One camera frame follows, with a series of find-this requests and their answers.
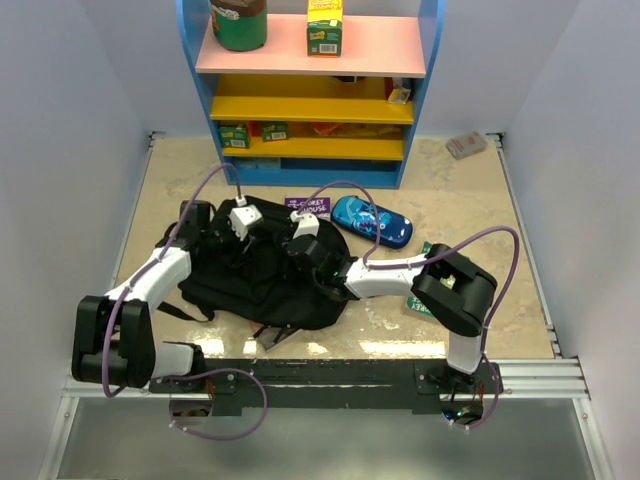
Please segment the black backpack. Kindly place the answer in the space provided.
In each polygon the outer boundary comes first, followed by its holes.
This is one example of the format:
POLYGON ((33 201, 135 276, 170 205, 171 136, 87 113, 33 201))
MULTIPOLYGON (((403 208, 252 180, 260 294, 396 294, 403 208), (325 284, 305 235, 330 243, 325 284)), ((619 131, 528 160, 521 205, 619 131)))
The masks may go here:
MULTIPOLYGON (((348 301, 325 297, 302 277, 287 256, 286 246, 295 230, 290 220, 291 208, 253 196, 247 200, 263 216, 244 240, 249 243, 248 260, 241 265, 201 263, 199 246, 193 256, 192 273, 178 285, 182 298, 207 319, 226 311, 262 327, 319 330, 335 324, 348 301)), ((229 220, 235 205, 235 200, 229 199, 213 206, 211 225, 229 220)), ((317 238, 330 251, 354 257, 330 222, 320 221, 317 238)))

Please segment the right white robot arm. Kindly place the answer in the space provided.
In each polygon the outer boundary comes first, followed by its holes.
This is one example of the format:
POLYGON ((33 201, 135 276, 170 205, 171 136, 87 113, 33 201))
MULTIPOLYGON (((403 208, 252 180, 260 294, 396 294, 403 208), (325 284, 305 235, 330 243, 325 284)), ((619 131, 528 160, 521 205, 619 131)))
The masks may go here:
POLYGON ((425 254, 396 261, 339 255, 310 234, 291 240, 286 253, 303 277, 331 300, 419 299, 449 331, 446 382, 466 393, 481 380, 485 321, 497 281, 460 250, 483 235, 479 232, 454 247, 435 244, 425 254))

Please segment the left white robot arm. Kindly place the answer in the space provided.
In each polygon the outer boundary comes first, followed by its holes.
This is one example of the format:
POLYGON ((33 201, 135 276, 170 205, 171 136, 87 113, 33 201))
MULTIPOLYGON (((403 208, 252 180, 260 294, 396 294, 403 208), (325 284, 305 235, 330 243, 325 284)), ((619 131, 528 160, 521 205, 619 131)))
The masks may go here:
POLYGON ((75 380, 100 384, 108 398, 165 378, 185 392, 205 385, 201 348, 185 342, 157 344, 151 317, 192 273, 193 256, 213 211, 209 202, 184 201, 179 220, 134 274, 107 293, 87 295, 79 302, 71 362, 75 380))

